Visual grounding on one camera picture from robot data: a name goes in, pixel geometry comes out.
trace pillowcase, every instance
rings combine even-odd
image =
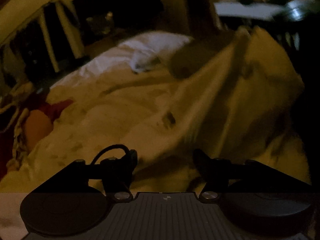
[[[120,43],[118,48],[134,51],[129,65],[139,73],[151,70],[159,63],[167,65],[175,52],[192,40],[192,37],[182,34],[151,31]]]

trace dark furniture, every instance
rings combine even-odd
[[[105,16],[112,12],[115,29],[140,28],[163,10],[161,0],[73,0],[81,25],[85,45],[94,43],[97,37],[90,29],[87,18]]]

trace metal screw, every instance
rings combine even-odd
[[[218,197],[218,194],[213,191],[206,191],[206,192],[202,193],[202,196],[205,199],[215,199]]]
[[[130,194],[128,192],[118,192],[115,194],[115,198],[124,200],[130,197]]]
[[[85,163],[85,160],[83,159],[78,159],[78,160],[75,160],[76,163]]]

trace ribbed plastic surface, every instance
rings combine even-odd
[[[29,234],[25,240],[44,240]],[[193,193],[140,193],[116,204],[95,228],[51,240],[251,240],[232,229],[220,208],[200,203]],[[307,240],[302,234],[288,239]]]

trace bed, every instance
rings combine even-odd
[[[72,99],[53,131],[0,182],[0,236],[21,239],[23,197],[76,159],[87,163],[121,143],[138,152],[131,191],[200,192],[191,153],[243,163],[255,159],[310,183],[289,110],[303,90],[284,49],[256,28],[234,40],[188,78],[171,59],[192,38],[146,32],[128,39],[55,83],[46,101]],[[113,150],[103,155],[121,157]],[[103,190],[100,181],[90,181]]]

